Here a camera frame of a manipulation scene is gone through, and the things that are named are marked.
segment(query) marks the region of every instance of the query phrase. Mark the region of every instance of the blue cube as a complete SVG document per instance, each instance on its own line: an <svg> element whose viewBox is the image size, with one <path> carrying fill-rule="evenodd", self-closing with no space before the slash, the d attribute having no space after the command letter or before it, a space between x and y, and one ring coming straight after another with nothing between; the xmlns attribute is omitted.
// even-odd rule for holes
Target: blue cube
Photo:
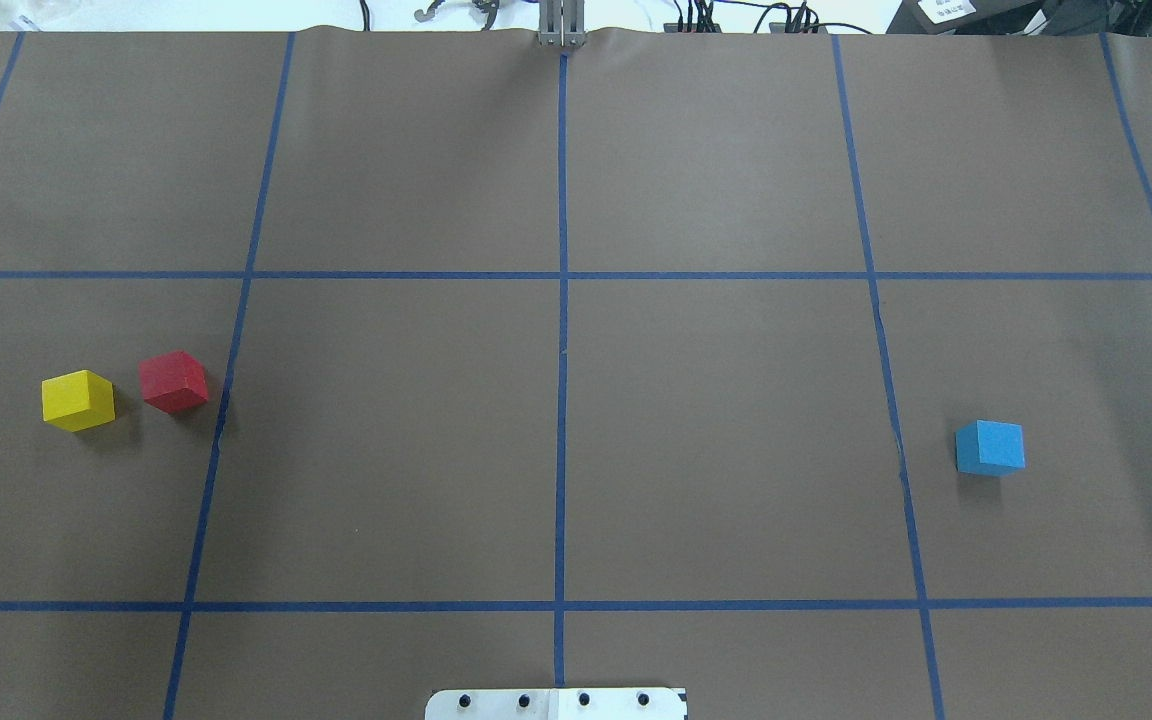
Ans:
<svg viewBox="0 0 1152 720"><path fill-rule="evenodd" d="M1001 478L1025 468L1025 438L1020 425L976 420L954 437L961 473Z"/></svg>

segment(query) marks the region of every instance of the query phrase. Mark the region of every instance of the white metal plate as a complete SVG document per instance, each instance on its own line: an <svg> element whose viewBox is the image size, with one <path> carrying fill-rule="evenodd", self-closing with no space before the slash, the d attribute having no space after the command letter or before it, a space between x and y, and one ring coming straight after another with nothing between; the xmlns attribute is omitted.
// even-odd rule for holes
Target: white metal plate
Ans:
<svg viewBox="0 0 1152 720"><path fill-rule="evenodd" d="M687 720L677 688L521 688L439 691L425 720Z"/></svg>

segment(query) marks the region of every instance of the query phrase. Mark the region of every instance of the white bracket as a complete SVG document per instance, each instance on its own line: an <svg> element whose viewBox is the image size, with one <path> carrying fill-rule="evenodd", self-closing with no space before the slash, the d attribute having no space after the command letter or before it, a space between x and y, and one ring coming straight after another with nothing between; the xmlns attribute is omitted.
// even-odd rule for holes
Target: white bracket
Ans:
<svg viewBox="0 0 1152 720"><path fill-rule="evenodd" d="M585 0L540 0L540 45L585 45Z"/></svg>
<svg viewBox="0 0 1152 720"><path fill-rule="evenodd" d="M547 688L439 691L425 720L687 720L677 688Z"/></svg>

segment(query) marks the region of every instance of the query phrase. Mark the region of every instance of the blue cube top face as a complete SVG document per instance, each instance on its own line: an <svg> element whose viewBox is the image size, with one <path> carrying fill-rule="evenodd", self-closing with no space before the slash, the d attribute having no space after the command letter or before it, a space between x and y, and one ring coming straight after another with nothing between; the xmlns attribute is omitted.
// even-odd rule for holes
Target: blue cube top face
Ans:
<svg viewBox="0 0 1152 720"><path fill-rule="evenodd" d="M1020 470L1025 465L1025 439L1020 425L995 423L994 420L976 420L977 442L980 448L980 462L984 465L996 465Z"/></svg>

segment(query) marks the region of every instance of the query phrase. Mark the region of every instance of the red cube top face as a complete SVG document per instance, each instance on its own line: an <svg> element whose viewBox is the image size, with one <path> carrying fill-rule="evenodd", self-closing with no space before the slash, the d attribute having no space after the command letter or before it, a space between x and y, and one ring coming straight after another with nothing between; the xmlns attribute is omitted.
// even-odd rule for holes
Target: red cube top face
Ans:
<svg viewBox="0 0 1152 720"><path fill-rule="evenodd" d="M165 414L179 414L207 401L207 379L194 356L176 350L141 362L141 395Z"/></svg>

